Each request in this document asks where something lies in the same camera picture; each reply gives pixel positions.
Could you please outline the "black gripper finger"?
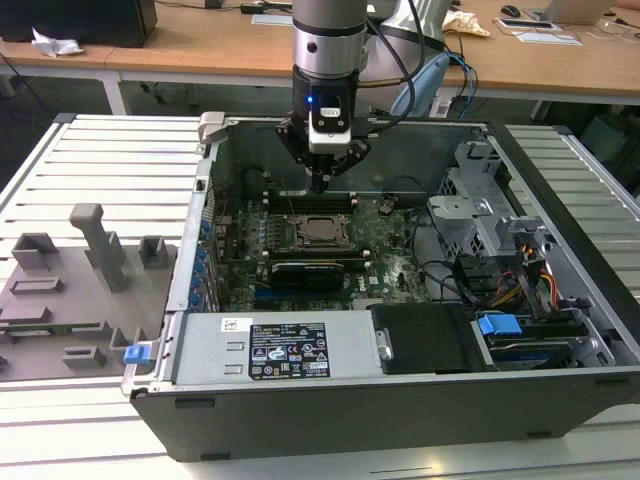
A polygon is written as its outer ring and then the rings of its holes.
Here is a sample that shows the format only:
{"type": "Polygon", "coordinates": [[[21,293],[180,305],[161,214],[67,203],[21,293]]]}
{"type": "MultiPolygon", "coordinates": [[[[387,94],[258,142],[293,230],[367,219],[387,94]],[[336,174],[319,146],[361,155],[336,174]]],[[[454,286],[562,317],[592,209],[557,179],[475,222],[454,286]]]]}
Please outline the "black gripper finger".
{"type": "Polygon", "coordinates": [[[324,173],[322,174],[322,192],[328,189],[332,178],[347,172],[363,161],[371,150],[371,144],[366,139],[356,139],[347,147],[342,156],[330,155],[324,173]]]}
{"type": "Polygon", "coordinates": [[[276,126],[276,135],[284,144],[294,162],[305,168],[311,178],[309,190],[323,192],[323,156],[312,153],[304,124],[287,117],[276,126]]]}

